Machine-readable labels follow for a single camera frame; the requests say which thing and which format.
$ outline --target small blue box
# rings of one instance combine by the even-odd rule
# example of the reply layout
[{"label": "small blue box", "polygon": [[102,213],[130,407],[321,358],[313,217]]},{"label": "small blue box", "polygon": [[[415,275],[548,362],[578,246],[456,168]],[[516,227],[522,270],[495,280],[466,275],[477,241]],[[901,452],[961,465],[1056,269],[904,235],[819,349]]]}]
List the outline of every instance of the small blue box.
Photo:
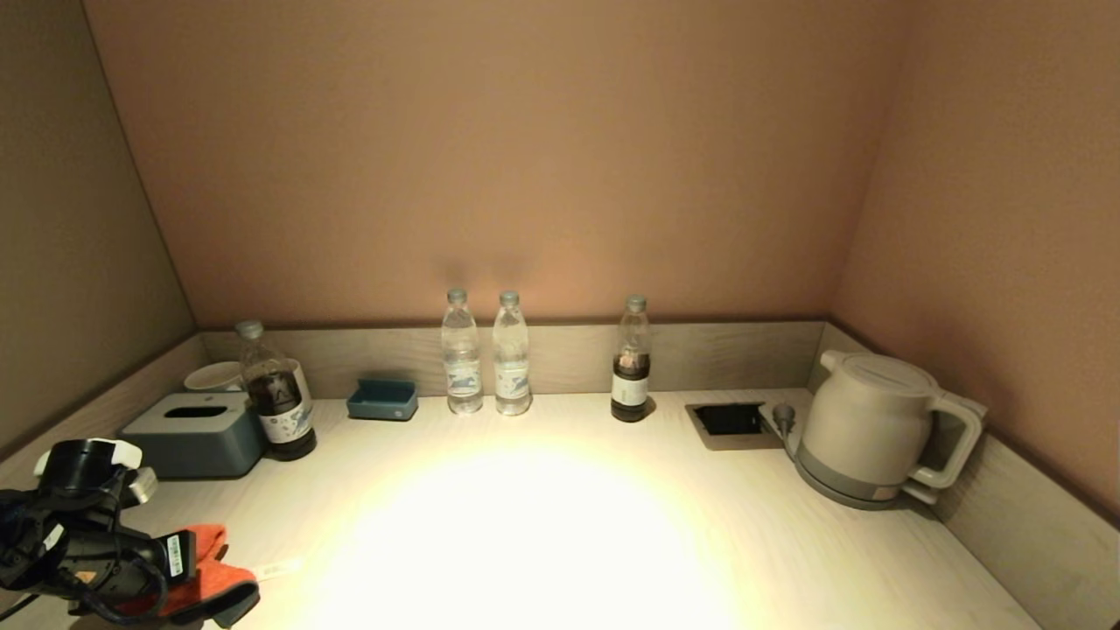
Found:
[{"label": "small blue box", "polygon": [[357,391],[346,400],[352,418],[404,421],[417,411],[417,383],[358,379]]}]

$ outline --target dark liquid bottle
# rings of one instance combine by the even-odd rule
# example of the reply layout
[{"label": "dark liquid bottle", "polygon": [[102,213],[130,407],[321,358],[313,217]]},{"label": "dark liquid bottle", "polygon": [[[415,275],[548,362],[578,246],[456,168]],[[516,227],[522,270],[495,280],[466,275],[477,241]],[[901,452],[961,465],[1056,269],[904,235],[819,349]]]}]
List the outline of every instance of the dark liquid bottle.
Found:
[{"label": "dark liquid bottle", "polygon": [[632,295],[626,298],[626,313],[618,324],[618,352],[610,387],[610,415],[624,423],[636,423],[650,414],[651,345],[645,298]]},{"label": "dark liquid bottle", "polygon": [[245,390],[280,461],[298,460],[318,444],[311,427],[311,408],[304,400],[288,359],[264,342],[260,322],[237,324],[242,339],[241,374]]}]

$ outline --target bottle label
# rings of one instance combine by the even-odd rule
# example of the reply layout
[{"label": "bottle label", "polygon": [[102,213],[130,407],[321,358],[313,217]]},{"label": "bottle label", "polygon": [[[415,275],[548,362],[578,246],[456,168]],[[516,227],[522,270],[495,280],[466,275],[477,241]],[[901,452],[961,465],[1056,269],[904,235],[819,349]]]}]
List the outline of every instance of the bottle label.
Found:
[{"label": "bottle label", "polygon": [[650,379],[632,381],[615,374],[615,382],[610,387],[610,398],[619,405],[637,407],[645,405],[645,399],[650,393]]},{"label": "bottle label", "polygon": [[522,398],[529,393],[529,362],[494,365],[494,389],[498,398]]},{"label": "bottle label", "polygon": [[478,361],[463,361],[447,365],[447,395],[456,398],[474,396],[483,390]]},{"label": "bottle label", "polygon": [[246,389],[256,406],[256,415],[261,418],[261,426],[264,427],[269,442],[295,442],[311,430],[311,407],[304,402],[292,372],[258,377]]}]

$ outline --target kettle lid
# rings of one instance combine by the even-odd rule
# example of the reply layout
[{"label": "kettle lid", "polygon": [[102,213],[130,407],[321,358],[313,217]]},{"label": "kettle lid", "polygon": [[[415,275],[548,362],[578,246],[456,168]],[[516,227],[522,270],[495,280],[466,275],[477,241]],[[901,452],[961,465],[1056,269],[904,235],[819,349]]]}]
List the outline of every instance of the kettle lid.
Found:
[{"label": "kettle lid", "polygon": [[849,354],[840,368],[865,385],[899,396],[928,396],[937,389],[925,370],[881,354]]}]

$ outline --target bottle cap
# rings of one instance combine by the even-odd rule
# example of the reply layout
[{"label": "bottle cap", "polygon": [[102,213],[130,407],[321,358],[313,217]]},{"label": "bottle cap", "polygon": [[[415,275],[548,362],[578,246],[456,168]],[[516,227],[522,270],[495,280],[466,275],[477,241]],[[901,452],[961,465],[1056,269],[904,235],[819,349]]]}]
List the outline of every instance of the bottle cap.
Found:
[{"label": "bottle cap", "polygon": [[626,311],[631,313],[643,313],[645,312],[645,296],[634,294],[626,298]]},{"label": "bottle cap", "polygon": [[243,340],[252,341],[264,334],[264,324],[261,324],[260,319],[246,319],[234,327]]}]

